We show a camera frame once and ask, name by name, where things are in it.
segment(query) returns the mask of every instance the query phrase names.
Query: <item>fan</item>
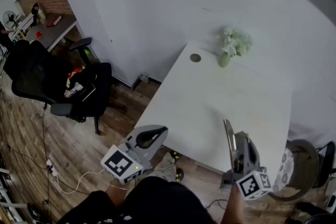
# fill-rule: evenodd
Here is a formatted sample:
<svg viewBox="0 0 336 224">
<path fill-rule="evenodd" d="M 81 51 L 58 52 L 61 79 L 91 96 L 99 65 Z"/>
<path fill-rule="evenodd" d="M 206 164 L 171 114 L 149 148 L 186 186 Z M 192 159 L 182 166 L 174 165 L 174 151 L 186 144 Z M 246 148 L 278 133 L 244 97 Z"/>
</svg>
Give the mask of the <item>fan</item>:
<svg viewBox="0 0 336 224">
<path fill-rule="evenodd" d="M 14 27 L 19 22 L 15 13 L 10 10 L 6 11 L 2 16 L 2 21 L 8 29 L 14 29 Z"/>
</svg>

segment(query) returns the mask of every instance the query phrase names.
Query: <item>white cable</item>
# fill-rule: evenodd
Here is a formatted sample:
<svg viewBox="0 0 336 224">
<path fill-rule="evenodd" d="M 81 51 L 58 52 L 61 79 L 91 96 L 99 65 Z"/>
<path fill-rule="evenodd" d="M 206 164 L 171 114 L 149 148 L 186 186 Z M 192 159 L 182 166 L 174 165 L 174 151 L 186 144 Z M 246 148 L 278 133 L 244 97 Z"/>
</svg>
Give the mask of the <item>white cable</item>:
<svg viewBox="0 0 336 224">
<path fill-rule="evenodd" d="M 118 189 L 121 189 L 121 190 L 128 190 L 127 188 L 120 188 L 120 187 L 117 187 L 117 186 L 115 186 L 115 185 L 112 185 L 112 184 L 110 184 L 110 186 L 111 186 L 111 187 L 113 187 L 113 188 L 118 188 Z"/>
<path fill-rule="evenodd" d="M 86 173 L 83 174 L 83 175 L 80 177 L 80 179 L 78 180 L 77 188 L 76 188 L 74 191 L 71 191 L 71 192 L 69 192 L 69 193 L 61 189 L 61 187 L 59 186 L 58 176 L 56 175 L 58 188 L 59 188 L 59 190 L 60 190 L 61 192 L 65 193 L 65 194 L 71 194 L 71 193 L 74 193 L 74 192 L 78 189 L 80 181 L 82 180 L 82 178 L 83 178 L 86 174 L 90 174 L 90 173 L 92 173 L 92 174 L 100 174 L 100 173 L 103 172 L 104 170 L 105 170 L 105 168 L 104 168 L 102 171 L 100 171 L 100 172 L 91 172 L 91 171 L 86 172 Z"/>
</svg>

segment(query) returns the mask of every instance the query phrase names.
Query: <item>white desk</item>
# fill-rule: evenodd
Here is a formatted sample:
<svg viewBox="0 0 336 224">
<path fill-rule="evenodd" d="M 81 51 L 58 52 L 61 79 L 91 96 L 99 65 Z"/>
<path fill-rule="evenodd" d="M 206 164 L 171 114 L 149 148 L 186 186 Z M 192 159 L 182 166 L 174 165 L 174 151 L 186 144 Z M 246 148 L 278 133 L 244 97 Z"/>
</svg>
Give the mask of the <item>white desk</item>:
<svg viewBox="0 0 336 224">
<path fill-rule="evenodd" d="M 165 146 L 226 172 L 228 119 L 235 132 L 249 133 L 273 183 L 287 140 L 291 92 L 232 61 L 221 68 L 201 45 L 192 41 L 184 48 L 135 127 L 167 126 Z M 200 62 L 190 61 L 194 53 Z"/>
<path fill-rule="evenodd" d="M 48 22 L 51 18 L 59 14 L 48 14 L 46 21 Z M 56 26 L 46 27 L 42 23 L 38 23 L 34 26 L 26 35 L 26 39 L 31 42 L 33 40 L 38 40 L 42 45 L 51 51 L 63 38 L 64 36 L 77 25 L 76 17 L 69 14 L 60 14 L 62 19 Z M 42 36 L 37 39 L 36 32 L 39 31 Z"/>
</svg>

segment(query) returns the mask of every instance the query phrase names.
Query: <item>person's hand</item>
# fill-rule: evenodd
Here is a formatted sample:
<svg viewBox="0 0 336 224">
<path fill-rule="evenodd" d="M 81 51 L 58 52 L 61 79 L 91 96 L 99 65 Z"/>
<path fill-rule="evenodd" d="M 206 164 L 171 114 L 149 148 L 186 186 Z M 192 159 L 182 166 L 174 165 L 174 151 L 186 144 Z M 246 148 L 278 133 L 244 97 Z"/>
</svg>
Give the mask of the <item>person's hand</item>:
<svg viewBox="0 0 336 224">
<path fill-rule="evenodd" d="M 243 223 L 245 201 L 237 184 L 232 185 L 222 224 Z"/>
<path fill-rule="evenodd" d="M 129 183 L 123 185 L 117 179 L 110 182 L 110 186 L 106 190 L 106 193 L 116 207 L 119 207 L 123 203 L 129 189 L 129 185 Z"/>
</svg>

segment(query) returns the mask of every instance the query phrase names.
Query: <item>green vase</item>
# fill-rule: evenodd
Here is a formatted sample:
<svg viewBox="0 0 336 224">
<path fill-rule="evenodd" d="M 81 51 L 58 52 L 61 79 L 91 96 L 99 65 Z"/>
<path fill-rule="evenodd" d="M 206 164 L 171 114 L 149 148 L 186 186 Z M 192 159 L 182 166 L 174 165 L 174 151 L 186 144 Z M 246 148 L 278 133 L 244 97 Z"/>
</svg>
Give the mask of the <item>green vase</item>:
<svg viewBox="0 0 336 224">
<path fill-rule="evenodd" d="M 226 53 L 222 53 L 218 58 L 218 64 L 220 67 L 224 68 L 226 67 L 231 60 L 231 57 Z"/>
</svg>

